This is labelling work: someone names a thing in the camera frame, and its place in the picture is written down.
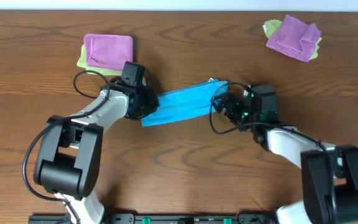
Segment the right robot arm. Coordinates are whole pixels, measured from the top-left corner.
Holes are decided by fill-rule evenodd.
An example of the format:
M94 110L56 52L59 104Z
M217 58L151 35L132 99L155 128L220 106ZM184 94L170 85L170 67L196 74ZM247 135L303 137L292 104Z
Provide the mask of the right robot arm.
M301 169L303 200L279 208L279 221L348 223L358 221L358 148L323 143L279 118L275 96L214 96L211 108L223 112L235 129Z

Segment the blue cloth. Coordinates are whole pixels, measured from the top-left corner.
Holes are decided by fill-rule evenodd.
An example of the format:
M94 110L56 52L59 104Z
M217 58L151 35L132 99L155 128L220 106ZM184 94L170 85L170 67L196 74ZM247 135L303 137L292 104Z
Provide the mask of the blue cloth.
M211 99L221 86L224 87L215 97L215 100L218 101L218 96L225 94L228 90L227 81L210 79L208 82L159 94L159 106L154 113L142 118L143 127L174 123L207 115Z

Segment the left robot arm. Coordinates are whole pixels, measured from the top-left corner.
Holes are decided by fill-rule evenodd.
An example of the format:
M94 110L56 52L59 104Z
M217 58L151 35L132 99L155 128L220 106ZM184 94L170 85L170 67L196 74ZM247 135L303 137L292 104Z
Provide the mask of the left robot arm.
M26 187L38 198L58 201L69 212L66 223L101 223L104 206L94 191L101 162L104 133L119 119L138 121L154 113L158 98L150 72L134 62L126 62L118 77L108 80L99 72L95 75L105 82L92 102L70 116L53 115L46 127L31 142L23 161L22 174L34 146L40 146L33 180L49 196L36 192L24 177Z

